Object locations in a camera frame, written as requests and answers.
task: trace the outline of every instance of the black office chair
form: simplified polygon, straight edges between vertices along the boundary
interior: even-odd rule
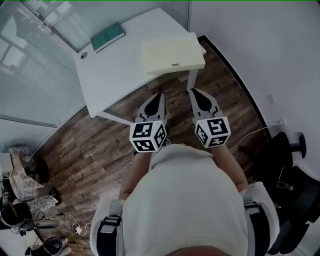
[[[290,144],[287,135],[280,132],[273,137],[254,159],[252,169],[254,175],[265,183],[278,182],[279,174],[283,167],[293,166],[292,152],[301,151],[302,157],[307,154],[304,135],[299,137],[300,144]]]
[[[282,171],[280,180],[292,187],[292,190],[268,186],[272,200],[281,208],[277,209],[280,233],[268,252],[289,254],[300,243],[310,224],[320,216],[320,181],[306,175],[299,167]]]

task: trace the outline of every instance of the desk leg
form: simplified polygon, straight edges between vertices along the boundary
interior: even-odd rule
[[[134,121],[132,119],[130,119],[129,117],[117,114],[111,110],[101,111],[101,112],[99,112],[98,116],[102,117],[102,118],[110,119],[112,121],[116,121],[119,123],[123,123],[128,126],[130,126],[132,123],[134,123]]]
[[[191,88],[195,87],[197,74],[198,74],[198,69],[189,70],[188,84],[186,86],[187,92],[189,92]]]

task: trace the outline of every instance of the buckle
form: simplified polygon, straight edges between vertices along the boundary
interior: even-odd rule
[[[100,233],[112,234],[115,229],[120,225],[121,217],[117,215],[111,215],[104,218]]]
[[[246,201],[244,202],[244,208],[245,209],[250,209],[250,208],[258,208],[259,205],[255,201]]]

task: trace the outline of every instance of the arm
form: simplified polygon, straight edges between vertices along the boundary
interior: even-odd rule
[[[152,153],[138,153],[134,156],[129,171],[122,179],[119,199],[126,200],[134,191],[138,182],[149,170]]]
[[[248,188],[244,171],[226,145],[211,148],[216,165],[233,181],[239,192]]]

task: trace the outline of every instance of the white desk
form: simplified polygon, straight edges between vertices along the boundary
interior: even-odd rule
[[[126,95],[160,75],[144,71],[142,42],[188,33],[160,8],[121,24],[125,36],[96,53],[91,43],[74,56],[84,100],[92,118],[104,117],[130,125],[133,120],[106,110]],[[198,70],[190,70],[187,89],[195,84]]]

